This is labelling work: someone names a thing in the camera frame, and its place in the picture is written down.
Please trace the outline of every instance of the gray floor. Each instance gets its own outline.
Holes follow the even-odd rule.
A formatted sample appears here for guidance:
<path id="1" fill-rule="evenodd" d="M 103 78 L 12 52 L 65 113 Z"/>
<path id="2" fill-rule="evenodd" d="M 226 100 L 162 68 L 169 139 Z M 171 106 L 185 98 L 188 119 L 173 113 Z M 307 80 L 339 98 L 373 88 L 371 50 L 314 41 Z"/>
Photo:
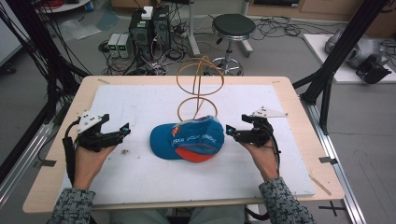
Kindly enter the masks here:
<path id="1" fill-rule="evenodd" d="M 99 34 L 87 39 L 67 41 L 82 63 L 93 74 L 100 75 L 106 68 L 106 61 L 97 50 L 98 45 L 107 40 L 111 33 L 126 32 L 129 21 L 114 20 L 114 15 L 103 8 L 92 13 L 77 9 L 59 16 L 60 21 L 84 17 L 81 21 L 83 25 L 97 24 L 106 18 L 114 21 L 114 26 L 109 26 Z M 196 27 L 208 19 L 210 18 L 196 19 Z M 203 28 L 206 27 L 210 27 L 210 22 L 205 23 Z M 334 32 L 336 28 L 326 29 Z M 200 29 L 200 32 L 208 33 L 210 29 Z M 196 39 L 202 54 L 210 59 L 222 56 L 227 47 L 225 41 L 216 46 L 218 38 L 213 35 L 197 35 Z M 295 82 L 320 67 L 313 52 L 299 38 L 267 37 L 261 41 L 249 42 L 254 49 L 249 58 L 239 48 L 233 52 L 233 57 L 244 65 L 245 76 L 282 76 Z M 4 161 L 46 102 L 46 82 L 29 56 L 22 50 L 11 61 L 17 68 L 17 73 L 10 75 L 2 72 L 0 75 L 0 120 L 3 127 L 0 130 L 0 162 Z M 169 66 L 168 75 L 174 75 L 177 69 L 177 63 Z M 298 89 L 297 93 L 304 92 L 305 88 Z M 392 103 L 395 94 L 394 84 L 332 86 L 330 137 L 367 223 L 394 223 L 396 220 L 396 138 L 393 131 L 396 127 L 396 105 Z M 42 155 L 47 150 L 48 147 L 45 147 Z M 31 215 L 21 210 L 37 172 L 38 169 L 32 165 L 8 198 L 0 211 L 2 223 L 45 223 L 48 219 L 49 214 Z M 349 223 L 344 211 L 337 211 L 335 216 L 332 210 L 318 208 L 330 206 L 330 202 L 304 205 L 314 214 L 318 223 Z M 334 206 L 343 205 L 342 202 L 334 202 Z M 94 215 L 98 217 L 97 221 L 106 223 L 106 214 Z"/>

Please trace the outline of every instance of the stool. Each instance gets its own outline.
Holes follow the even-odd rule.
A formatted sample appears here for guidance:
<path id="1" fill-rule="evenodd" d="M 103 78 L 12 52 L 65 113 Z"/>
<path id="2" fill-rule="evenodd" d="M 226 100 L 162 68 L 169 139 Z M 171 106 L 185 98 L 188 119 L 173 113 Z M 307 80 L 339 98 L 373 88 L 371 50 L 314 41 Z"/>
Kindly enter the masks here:
<path id="1" fill-rule="evenodd" d="M 223 38 L 230 40 L 224 58 L 213 60 L 213 64 L 215 64 L 224 75 L 242 76 L 244 74 L 242 65 L 237 60 L 231 58 L 233 42 L 251 38 L 255 29 L 256 24 L 254 21 L 241 14 L 224 14 L 217 16 L 213 20 L 212 30 L 216 35 L 220 36 L 217 44 L 219 44 Z"/>

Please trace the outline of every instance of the black metal pole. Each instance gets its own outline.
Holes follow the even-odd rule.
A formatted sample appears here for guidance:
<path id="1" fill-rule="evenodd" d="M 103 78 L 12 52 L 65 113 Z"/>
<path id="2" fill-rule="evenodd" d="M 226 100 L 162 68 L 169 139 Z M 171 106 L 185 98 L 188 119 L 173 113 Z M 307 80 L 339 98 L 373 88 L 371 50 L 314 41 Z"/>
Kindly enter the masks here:
<path id="1" fill-rule="evenodd" d="M 311 82 L 306 92 L 301 95 L 301 100 L 306 101 L 311 105 L 316 103 L 319 95 L 323 92 L 319 125 L 325 134 L 328 134 L 327 118 L 329 114 L 332 79 L 335 72 L 347 58 L 349 52 L 356 46 L 387 2 L 387 0 L 363 1 L 340 39 L 335 44 L 332 52 L 330 52 L 326 61 L 319 70 L 309 77 L 305 77 L 293 83 L 294 89 L 297 89 Z"/>

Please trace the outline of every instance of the blue cap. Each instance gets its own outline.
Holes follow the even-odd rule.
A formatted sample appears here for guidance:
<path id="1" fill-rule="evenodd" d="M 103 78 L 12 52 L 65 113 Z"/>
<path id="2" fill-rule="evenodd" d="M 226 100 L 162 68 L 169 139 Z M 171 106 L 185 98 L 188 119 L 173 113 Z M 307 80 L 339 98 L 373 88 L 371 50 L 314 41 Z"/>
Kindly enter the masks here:
<path id="1" fill-rule="evenodd" d="M 224 130 L 213 116 L 155 127 L 149 138 L 151 150 L 165 160 L 206 161 L 224 143 Z"/>

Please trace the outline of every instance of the patterned sleeve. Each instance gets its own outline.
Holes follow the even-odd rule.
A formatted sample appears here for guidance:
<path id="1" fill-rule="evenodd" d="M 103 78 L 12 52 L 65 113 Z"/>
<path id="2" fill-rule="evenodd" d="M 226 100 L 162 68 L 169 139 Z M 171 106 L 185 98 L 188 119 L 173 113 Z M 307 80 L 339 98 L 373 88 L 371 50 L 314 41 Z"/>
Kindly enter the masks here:
<path id="1" fill-rule="evenodd" d="M 89 223 L 95 192 L 83 189 L 64 189 L 48 223 Z"/>
<path id="2" fill-rule="evenodd" d="M 294 199 L 282 177 L 260 184 L 271 223 L 316 223 L 306 207 Z"/>

